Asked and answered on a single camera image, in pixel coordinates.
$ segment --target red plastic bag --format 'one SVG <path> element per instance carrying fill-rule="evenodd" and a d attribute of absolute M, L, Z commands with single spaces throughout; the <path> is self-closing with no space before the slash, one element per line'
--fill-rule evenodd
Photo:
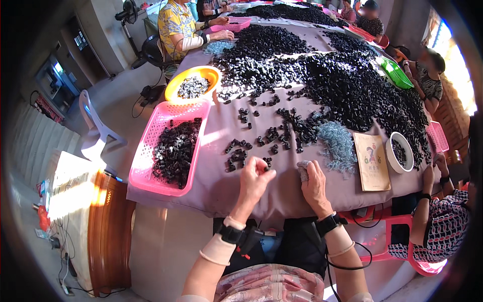
<path fill-rule="evenodd" d="M 44 232 L 47 232 L 47 229 L 50 226 L 50 219 L 47 217 L 47 210 L 45 209 L 45 206 L 40 205 L 39 210 L 37 211 L 37 214 L 39 215 L 40 228 Z"/>

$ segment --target white plastic chair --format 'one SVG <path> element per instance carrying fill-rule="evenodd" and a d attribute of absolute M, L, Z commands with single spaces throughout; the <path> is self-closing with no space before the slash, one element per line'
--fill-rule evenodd
<path fill-rule="evenodd" d="M 84 142 L 82 143 L 81 152 L 88 160 L 106 165 L 106 163 L 100 158 L 100 154 L 106 146 L 107 136 L 118 140 L 122 145 L 127 145 L 128 142 L 101 122 L 91 104 L 87 90 L 82 90 L 81 95 L 79 96 L 79 107 L 81 114 L 89 127 L 89 133 L 83 137 Z M 115 171 L 110 167 L 107 167 L 107 165 L 106 170 L 115 174 Z"/>

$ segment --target fan stand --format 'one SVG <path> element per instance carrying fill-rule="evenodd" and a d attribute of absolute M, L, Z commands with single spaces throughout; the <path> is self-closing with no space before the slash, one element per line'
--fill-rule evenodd
<path fill-rule="evenodd" d="M 131 44 L 132 50 L 134 50 L 134 53 L 138 57 L 138 59 L 135 60 L 134 63 L 131 64 L 131 69 L 136 69 L 138 67 L 141 67 L 142 65 L 144 65 L 144 63 L 147 62 L 147 60 L 141 56 L 141 53 L 136 48 L 136 44 L 134 44 L 134 39 L 131 37 L 131 35 L 129 34 L 129 31 L 128 31 L 128 28 L 126 27 L 126 20 L 125 19 L 123 19 L 121 21 L 121 25 L 122 25 L 122 28 L 124 30 L 124 33 L 128 37 L 129 44 Z"/>

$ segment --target pink plastic basket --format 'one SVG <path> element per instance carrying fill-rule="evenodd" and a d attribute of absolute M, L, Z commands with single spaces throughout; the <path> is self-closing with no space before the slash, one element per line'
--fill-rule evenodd
<path fill-rule="evenodd" d="M 142 134 L 138 149 L 132 161 L 129 181 L 137 188 L 170 196 L 183 196 L 193 185 L 198 153 L 201 147 L 200 142 L 203 137 L 208 113 L 211 104 L 208 100 L 197 100 L 192 103 L 175 105 L 167 101 L 160 103 L 153 111 L 151 118 Z M 179 189 L 177 184 L 168 184 L 162 177 L 157 178 L 153 175 L 153 149 L 157 146 L 158 137 L 165 127 L 169 127 L 170 120 L 174 121 L 174 126 L 201 117 L 201 127 L 196 140 L 195 151 L 191 159 L 191 168 L 188 173 L 188 182 L 183 189 Z"/>
<path fill-rule="evenodd" d="M 210 29 L 213 32 L 217 32 L 220 30 L 229 30 L 239 32 L 240 30 L 247 28 L 252 21 L 251 18 L 248 17 L 230 17 L 230 22 L 238 22 L 238 24 L 226 24 L 226 25 L 213 25 Z"/>
<path fill-rule="evenodd" d="M 436 149 L 436 153 L 445 152 L 450 149 L 440 123 L 431 121 L 429 126 L 426 128 L 426 133 L 432 141 L 434 148 Z"/>

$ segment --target black chair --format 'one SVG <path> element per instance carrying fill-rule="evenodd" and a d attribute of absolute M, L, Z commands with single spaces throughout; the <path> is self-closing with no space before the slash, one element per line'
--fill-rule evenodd
<path fill-rule="evenodd" d="M 163 68 L 165 65 L 163 54 L 159 50 L 157 43 L 159 41 L 159 34 L 152 35 L 147 38 L 146 41 L 141 46 L 142 57 L 145 58 L 149 63 L 156 67 Z"/>

